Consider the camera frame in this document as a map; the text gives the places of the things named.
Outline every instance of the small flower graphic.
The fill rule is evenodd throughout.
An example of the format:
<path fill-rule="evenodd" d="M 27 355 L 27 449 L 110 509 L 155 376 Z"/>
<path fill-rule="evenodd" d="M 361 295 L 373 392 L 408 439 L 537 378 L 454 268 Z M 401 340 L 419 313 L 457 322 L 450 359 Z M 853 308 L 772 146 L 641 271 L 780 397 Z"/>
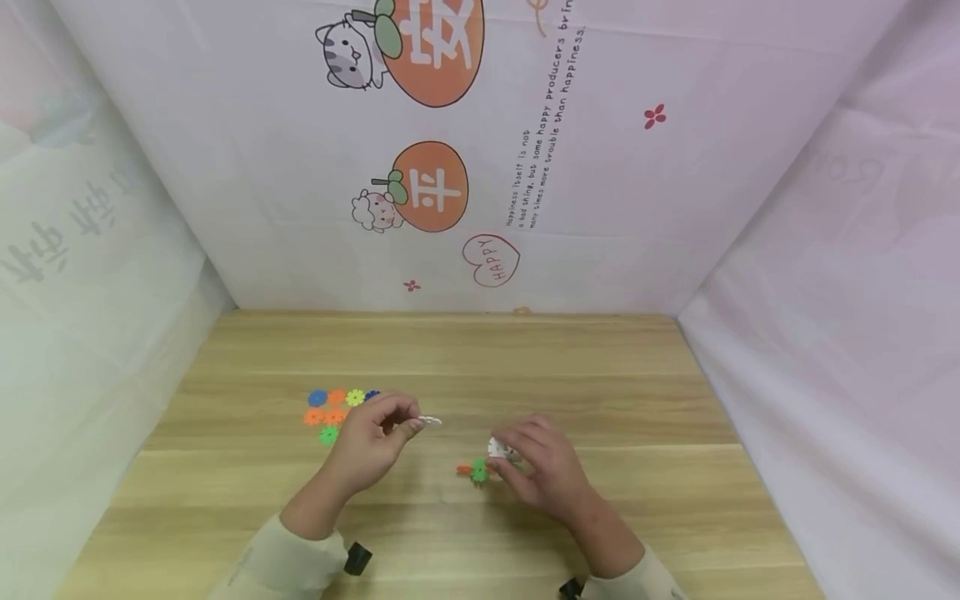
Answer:
<path fill-rule="evenodd" d="M 659 105 L 653 110 L 646 110 L 643 112 L 643 116 L 647 117 L 647 124 L 643 126 L 643 129 L 648 130 L 654 126 L 654 123 L 662 123 L 666 121 L 666 115 L 663 114 L 663 105 Z"/>
<path fill-rule="evenodd" d="M 339 425 L 340 423 L 344 422 L 344 419 L 346 418 L 347 413 L 337 408 L 331 409 L 324 413 L 324 423 L 327 425 Z"/>
<path fill-rule="evenodd" d="M 347 394 L 347 406 L 360 406 L 363 404 L 364 396 L 363 390 L 350 390 Z"/>
<path fill-rule="evenodd" d="M 347 393 L 343 390 L 330 390 L 326 395 L 326 403 L 330 406 L 340 406 L 347 399 Z"/>
<path fill-rule="evenodd" d="M 324 422 L 324 409 L 322 408 L 310 408 L 303 413 L 303 422 L 310 425 L 311 427 L 316 427 L 320 423 Z"/>
<path fill-rule="evenodd" d="M 320 442 L 323 445 L 333 445 L 337 441 L 340 432 L 333 425 L 328 425 L 320 430 Z"/>

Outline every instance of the chinese character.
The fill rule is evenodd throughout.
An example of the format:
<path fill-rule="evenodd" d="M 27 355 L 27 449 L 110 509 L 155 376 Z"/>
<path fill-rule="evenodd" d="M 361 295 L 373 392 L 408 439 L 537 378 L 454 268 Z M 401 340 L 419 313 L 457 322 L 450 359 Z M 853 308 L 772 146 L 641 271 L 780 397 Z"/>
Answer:
<path fill-rule="evenodd" d="M 132 159 L 125 156 L 113 163 L 114 171 L 110 173 L 110 178 L 124 196 L 131 196 L 134 191 L 143 187 L 143 178 L 137 172 L 135 163 Z"/>
<path fill-rule="evenodd" d="M 63 245 L 63 235 L 60 231 L 54 227 L 45 228 L 36 221 L 32 223 L 32 226 L 37 235 L 37 239 L 30 241 L 30 249 L 34 252 L 25 252 L 10 244 L 7 246 L 7 250 L 16 260 L 16 264 L 14 265 L 7 260 L 0 260 L 0 264 L 3 264 L 7 271 L 16 276 L 17 283 L 26 283 L 31 280 L 42 281 L 44 279 L 43 271 L 34 264 L 33 257 L 44 259 L 47 264 L 59 261 L 57 265 L 58 273 L 61 273 L 63 268 L 66 267 L 66 257 L 64 255 L 69 249 Z"/>
<path fill-rule="evenodd" d="M 444 0 L 408 0 L 410 6 L 410 20 L 400 21 L 400 31 L 410 36 L 413 49 L 410 51 L 410 62 L 413 64 L 432 64 L 439 69 L 444 56 L 448 59 L 457 58 L 457 46 L 464 59 L 464 67 L 473 68 L 470 58 L 470 45 L 467 37 L 467 19 L 473 13 L 473 0 L 463 0 L 460 11 L 452 10 Z M 429 4 L 433 13 L 433 26 L 427 29 L 420 28 L 420 5 Z M 444 24 L 450 29 L 450 40 L 444 39 Z M 427 42 L 433 47 L 433 56 L 423 52 L 422 43 Z"/>
<path fill-rule="evenodd" d="M 113 215 L 113 206 L 110 205 L 110 196 L 103 188 L 96 187 L 89 181 L 86 183 L 86 187 L 93 196 L 87 196 L 85 204 L 81 204 L 79 200 L 74 200 L 73 205 L 76 206 L 77 210 L 71 212 L 70 216 L 80 226 L 81 235 L 93 233 L 99 236 L 100 224 L 94 221 L 93 217 L 96 216 L 100 223 L 109 218 L 109 225 L 113 227 L 116 221 Z"/>
<path fill-rule="evenodd" d="M 414 208 L 423 204 L 427 208 L 434 205 L 436 200 L 437 212 L 444 212 L 444 198 L 459 198 L 460 191 L 444 188 L 444 170 L 437 169 L 436 177 L 419 173 L 417 169 L 410 169 L 410 182 L 413 187 Z"/>

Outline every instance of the red flower graphic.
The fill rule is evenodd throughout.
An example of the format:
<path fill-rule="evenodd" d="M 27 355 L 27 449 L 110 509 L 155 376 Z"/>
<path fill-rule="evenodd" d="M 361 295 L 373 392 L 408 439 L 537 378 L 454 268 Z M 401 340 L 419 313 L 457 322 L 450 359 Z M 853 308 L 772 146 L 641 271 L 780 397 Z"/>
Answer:
<path fill-rule="evenodd" d="M 643 116 L 647 117 L 647 124 L 643 129 L 648 130 L 654 126 L 654 123 L 662 123 L 666 121 L 666 115 L 663 114 L 663 105 L 659 105 L 653 110 L 646 110 L 643 112 Z"/>

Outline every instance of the hand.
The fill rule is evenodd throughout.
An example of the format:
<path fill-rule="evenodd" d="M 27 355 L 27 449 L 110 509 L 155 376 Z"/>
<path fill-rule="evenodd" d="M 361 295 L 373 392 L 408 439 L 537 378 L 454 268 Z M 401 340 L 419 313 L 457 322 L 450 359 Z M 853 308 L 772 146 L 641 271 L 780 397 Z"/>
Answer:
<path fill-rule="evenodd" d="M 573 444 L 550 418 L 534 415 L 512 427 L 496 429 L 492 434 L 534 468 L 534 472 L 527 475 L 505 459 L 487 461 L 525 504 L 570 528 L 599 497 L 587 480 Z"/>
<path fill-rule="evenodd" d="M 556 518 L 580 546 L 590 573 L 603 579 L 635 568 L 646 550 L 609 502 L 590 485 L 573 444 L 549 418 L 534 415 L 493 431 L 534 468 L 526 475 L 510 461 L 490 458 L 520 500 Z"/>
<path fill-rule="evenodd" d="M 420 405 L 384 392 L 350 410 L 321 473 L 346 498 L 380 481 L 403 447 L 423 429 Z"/>
<path fill-rule="evenodd" d="M 422 429 L 420 406 L 397 392 L 350 410 L 326 462 L 280 511 L 280 522 L 305 540 L 325 540 L 355 494 L 383 478 Z"/>

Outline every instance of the person's left hand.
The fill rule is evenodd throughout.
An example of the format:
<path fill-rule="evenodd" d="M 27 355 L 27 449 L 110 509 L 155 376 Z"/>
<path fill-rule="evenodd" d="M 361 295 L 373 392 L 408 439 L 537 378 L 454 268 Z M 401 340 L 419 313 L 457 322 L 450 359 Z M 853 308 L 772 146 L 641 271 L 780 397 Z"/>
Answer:
<path fill-rule="evenodd" d="M 420 405 L 384 392 L 350 409 L 321 474 L 346 498 L 380 481 L 403 447 L 424 427 Z"/>

